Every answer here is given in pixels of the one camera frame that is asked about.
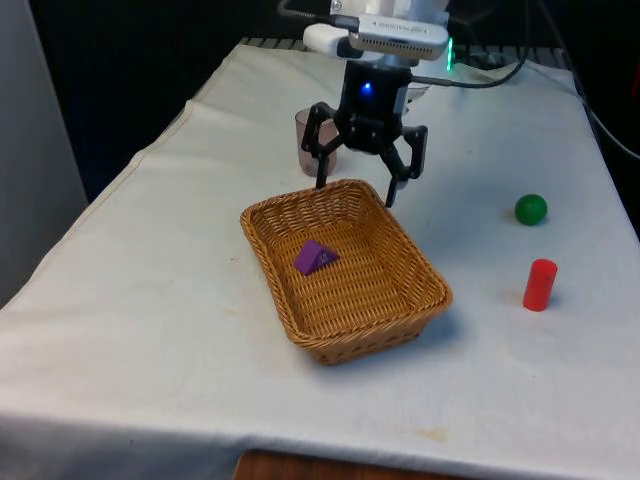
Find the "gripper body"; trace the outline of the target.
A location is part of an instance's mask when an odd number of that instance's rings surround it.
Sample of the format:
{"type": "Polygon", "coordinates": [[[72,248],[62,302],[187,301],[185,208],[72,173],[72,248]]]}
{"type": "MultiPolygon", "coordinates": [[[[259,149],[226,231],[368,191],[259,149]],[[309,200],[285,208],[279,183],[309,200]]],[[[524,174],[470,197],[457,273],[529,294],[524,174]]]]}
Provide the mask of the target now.
{"type": "Polygon", "coordinates": [[[335,126],[347,148],[383,153],[394,143],[401,134],[410,80],[408,68],[346,63],[335,126]]]}

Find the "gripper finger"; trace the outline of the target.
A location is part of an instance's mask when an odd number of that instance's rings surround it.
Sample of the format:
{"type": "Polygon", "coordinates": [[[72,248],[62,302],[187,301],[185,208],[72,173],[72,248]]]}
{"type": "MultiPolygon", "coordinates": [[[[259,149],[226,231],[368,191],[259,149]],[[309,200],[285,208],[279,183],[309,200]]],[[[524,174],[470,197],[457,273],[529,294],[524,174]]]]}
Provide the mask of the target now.
{"type": "Polygon", "coordinates": [[[401,135],[411,148],[411,161],[409,165],[405,165],[401,161],[398,150],[394,144],[390,144],[380,154],[380,158],[391,175],[385,200],[386,208],[393,206],[397,191],[402,189],[409,180],[418,179],[424,170],[428,128],[423,125],[403,127],[401,135]]]}
{"type": "Polygon", "coordinates": [[[328,120],[333,120],[335,113],[336,111],[324,102],[312,105],[301,140],[302,150],[309,153],[318,162],[316,173],[317,189],[321,189],[326,185],[330,155],[344,144],[343,135],[340,132],[337,132],[326,143],[320,141],[322,125],[328,120]]]}

